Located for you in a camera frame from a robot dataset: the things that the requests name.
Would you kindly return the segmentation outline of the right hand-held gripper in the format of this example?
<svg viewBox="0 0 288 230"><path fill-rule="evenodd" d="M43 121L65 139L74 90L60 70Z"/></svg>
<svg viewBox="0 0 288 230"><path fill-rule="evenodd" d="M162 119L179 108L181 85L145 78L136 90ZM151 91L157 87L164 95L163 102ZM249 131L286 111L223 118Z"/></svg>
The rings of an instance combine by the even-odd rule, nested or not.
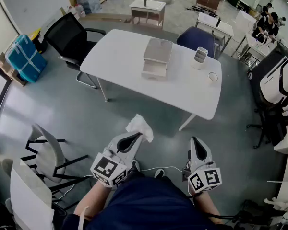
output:
<svg viewBox="0 0 288 230"><path fill-rule="evenodd" d="M187 181L196 194L222 184L220 168L213 161L210 148L197 137L190 138L188 161L182 169L182 180Z"/></svg>

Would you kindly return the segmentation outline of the beige desktop drawer organizer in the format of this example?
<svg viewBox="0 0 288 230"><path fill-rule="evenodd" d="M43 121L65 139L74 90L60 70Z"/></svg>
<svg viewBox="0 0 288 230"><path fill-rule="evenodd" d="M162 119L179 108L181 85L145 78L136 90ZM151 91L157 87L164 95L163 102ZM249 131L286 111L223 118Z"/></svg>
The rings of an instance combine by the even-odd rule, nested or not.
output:
<svg viewBox="0 0 288 230"><path fill-rule="evenodd" d="M147 79L164 81L167 64L170 62L173 43L159 38L151 38L144 52L144 65L141 76Z"/></svg>

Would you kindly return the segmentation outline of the person's right forearm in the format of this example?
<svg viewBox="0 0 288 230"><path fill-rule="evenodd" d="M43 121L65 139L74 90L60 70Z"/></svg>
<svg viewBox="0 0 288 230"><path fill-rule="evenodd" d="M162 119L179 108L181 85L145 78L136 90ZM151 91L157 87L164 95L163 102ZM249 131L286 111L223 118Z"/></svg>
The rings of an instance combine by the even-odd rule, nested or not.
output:
<svg viewBox="0 0 288 230"><path fill-rule="evenodd" d="M209 213L212 215L220 215L218 209L213 203L209 193L207 191L202 193L197 193L193 195L194 204L205 213Z"/></svg>

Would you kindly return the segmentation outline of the person's left forearm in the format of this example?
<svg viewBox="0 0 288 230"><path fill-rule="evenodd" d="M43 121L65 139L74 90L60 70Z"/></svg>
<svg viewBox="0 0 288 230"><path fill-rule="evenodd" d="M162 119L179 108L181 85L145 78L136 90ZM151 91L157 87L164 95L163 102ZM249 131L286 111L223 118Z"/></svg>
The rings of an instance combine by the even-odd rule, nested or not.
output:
<svg viewBox="0 0 288 230"><path fill-rule="evenodd" d="M97 181L78 203L74 210L74 214L80 216L85 210L84 218L91 221L101 210L103 210L111 190L111 187L105 187L100 181Z"/></svg>

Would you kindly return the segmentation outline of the white table leg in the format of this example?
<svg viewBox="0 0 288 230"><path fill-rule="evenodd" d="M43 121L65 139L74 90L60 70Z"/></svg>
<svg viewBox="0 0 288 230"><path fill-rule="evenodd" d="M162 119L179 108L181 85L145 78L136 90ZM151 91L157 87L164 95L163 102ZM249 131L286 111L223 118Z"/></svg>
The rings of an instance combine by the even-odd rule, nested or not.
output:
<svg viewBox="0 0 288 230"><path fill-rule="evenodd" d="M105 94L105 92L104 92L104 88L103 88L103 86L102 86L102 84L101 84L101 81L100 81L100 79L97 77L97 81L98 81L98 84L99 84L99 87L100 87L100 89L101 89L101 92L102 92L102 94L103 94L103 97L104 97L104 99L105 99L105 102L108 102L108 98L107 98L107 96L106 96L106 94Z"/></svg>
<svg viewBox="0 0 288 230"><path fill-rule="evenodd" d="M179 127L179 131L182 131L194 118L196 117L195 114L191 114L186 121Z"/></svg>

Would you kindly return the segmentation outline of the person's navy clothing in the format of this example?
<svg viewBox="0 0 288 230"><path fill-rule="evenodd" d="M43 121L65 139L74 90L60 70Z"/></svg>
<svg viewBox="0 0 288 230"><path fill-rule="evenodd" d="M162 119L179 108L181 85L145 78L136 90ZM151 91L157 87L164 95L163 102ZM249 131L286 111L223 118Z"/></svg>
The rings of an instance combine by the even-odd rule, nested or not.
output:
<svg viewBox="0 0 288 230"><path fill-rule="evenodd" d="M222 221L207 216L163 176L132 170L91 221L69 214L61 230L221 230Z"/></svg>

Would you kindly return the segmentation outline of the white compartment desk organizer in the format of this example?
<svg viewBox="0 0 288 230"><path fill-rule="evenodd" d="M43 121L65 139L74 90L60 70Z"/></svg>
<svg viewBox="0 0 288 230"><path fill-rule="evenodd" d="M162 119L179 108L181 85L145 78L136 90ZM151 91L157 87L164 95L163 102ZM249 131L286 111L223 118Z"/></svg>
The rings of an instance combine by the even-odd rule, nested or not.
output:
<svg viewBox="0 0 288 230"><path fill-rule="evenodd" d="M194 55L194 58L191 62L191 66L194 69L201 70L204 67L207 56L208 56L208 50L203 47L198 47Z"/></svg>

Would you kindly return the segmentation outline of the black and white office chair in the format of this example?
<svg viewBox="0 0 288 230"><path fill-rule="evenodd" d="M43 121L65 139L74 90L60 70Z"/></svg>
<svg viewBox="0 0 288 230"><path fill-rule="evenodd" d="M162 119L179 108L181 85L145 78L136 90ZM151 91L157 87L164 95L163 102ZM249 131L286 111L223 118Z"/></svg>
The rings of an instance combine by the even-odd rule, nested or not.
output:
<svg viewBox="0 0 288 230"><path fill-rule="evenodd" d="M254 68L247 71L261 124L247 124L261 130L258 144L276 146L287 134L288 126L288 48L281 42Z"/></svg>

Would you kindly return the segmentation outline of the navy blue chair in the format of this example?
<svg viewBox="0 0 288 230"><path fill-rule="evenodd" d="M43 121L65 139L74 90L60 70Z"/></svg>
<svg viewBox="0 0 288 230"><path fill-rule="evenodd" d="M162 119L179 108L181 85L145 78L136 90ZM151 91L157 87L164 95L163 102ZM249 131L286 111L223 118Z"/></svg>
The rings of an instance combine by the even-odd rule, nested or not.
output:
<svg viewBox="0 0 288 230"><path fill-rule="evenodd" d="M191 26L181 33L176 40L176 44L194 51L196 51L198 47L202 47L208 51L207 55L209 57L215 58L216 49L214 36L195 26Z"/></svg>

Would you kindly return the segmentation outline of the white basin table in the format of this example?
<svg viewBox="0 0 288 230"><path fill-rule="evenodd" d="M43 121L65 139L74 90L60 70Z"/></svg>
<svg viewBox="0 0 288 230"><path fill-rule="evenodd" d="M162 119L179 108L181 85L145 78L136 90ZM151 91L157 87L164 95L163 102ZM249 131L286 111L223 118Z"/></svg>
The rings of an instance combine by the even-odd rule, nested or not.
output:
<svg viewBox="0 0 288 230"><path fill-rule="evenodd" d="M271 39L262 44L250 34L245 34L231 56L251 68L257 66L275 47Z"/></svg>

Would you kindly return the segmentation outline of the black mesh office chair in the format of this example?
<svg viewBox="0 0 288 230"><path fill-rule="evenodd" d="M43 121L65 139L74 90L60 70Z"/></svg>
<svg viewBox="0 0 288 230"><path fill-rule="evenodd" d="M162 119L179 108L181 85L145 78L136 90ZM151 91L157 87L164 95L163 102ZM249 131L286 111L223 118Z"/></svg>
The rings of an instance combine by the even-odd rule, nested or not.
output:
<svg viewBox="0 0 288 230"><path fill-rule="evenodd" d="M45 33L44 39L59 53L58 58L65 61L67 67L78 71L77 82L96 89L94 81L89 74L85 76L90 83L80 80L82 72L80 65L88 53L96 45L96 42L87 40L88 32L106 35L104 30L84 28L72 13L68 13L58 19Z"/></svg>

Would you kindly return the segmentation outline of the teal wrapped package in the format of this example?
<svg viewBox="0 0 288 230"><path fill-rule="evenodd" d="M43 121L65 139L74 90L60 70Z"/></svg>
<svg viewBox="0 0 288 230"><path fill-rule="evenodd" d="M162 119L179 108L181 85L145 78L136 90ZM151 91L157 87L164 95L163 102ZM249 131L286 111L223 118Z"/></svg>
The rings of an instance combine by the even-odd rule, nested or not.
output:
<svg viewBox="0 0 288 230"><path fill-rule="evenodd" d="M30 38L22 34L11 44L5 53L5 60L18 71L20 76L34 83L47 65Z"/></svg>

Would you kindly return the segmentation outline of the yellow bin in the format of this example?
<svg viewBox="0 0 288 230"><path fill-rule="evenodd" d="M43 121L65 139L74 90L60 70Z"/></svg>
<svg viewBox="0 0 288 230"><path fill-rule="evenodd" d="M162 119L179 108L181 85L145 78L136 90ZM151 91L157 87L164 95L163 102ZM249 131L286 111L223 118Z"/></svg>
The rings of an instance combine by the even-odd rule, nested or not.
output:
<svg viewBox="0 0 288 230"><path fill-rule="evenodd" d="M33 44L36 47L36 50L40 54L42 54L46 51L46 49L48 47L48 43L44 39L43 34L41 33L41 28L38 28L38 29L34 30L33 32L31 32L30 34L28 34L28 37L33 42Z"/></svg>

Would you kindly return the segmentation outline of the clear water jugs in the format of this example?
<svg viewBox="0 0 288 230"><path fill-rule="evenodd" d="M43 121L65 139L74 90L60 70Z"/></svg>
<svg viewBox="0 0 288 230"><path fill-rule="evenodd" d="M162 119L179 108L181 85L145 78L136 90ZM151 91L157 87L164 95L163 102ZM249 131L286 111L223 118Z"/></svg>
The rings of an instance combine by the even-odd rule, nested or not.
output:
<svg viewBox="0 0 288 230"><path fill-rule="evenodd" d="M75 4L75 9L77 11L77 14L80 18L82 17L85 17L86 14L85 14L85 11L84 11L84 8L81 4Z"/></svg>

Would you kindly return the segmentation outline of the grey chair with black frame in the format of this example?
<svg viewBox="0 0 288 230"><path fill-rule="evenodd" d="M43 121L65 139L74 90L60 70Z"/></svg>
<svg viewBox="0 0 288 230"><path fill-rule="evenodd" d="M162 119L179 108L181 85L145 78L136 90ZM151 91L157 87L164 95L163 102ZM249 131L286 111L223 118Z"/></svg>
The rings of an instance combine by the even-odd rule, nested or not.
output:
<svg viewBox="0 0 288 230"><path fill-rule="evenodd" d="M56 139L40 125L33 124L25 146L25 149L32 154L21 158L22 161L34 161L29 168L34 170L38 178L55 183L50 187L52 194L91 178L90 175L80 177L65 174L68 166L89 158L88 155L84 155L68 160L61 148L61 143L65 142L65 139Z"/></svg>

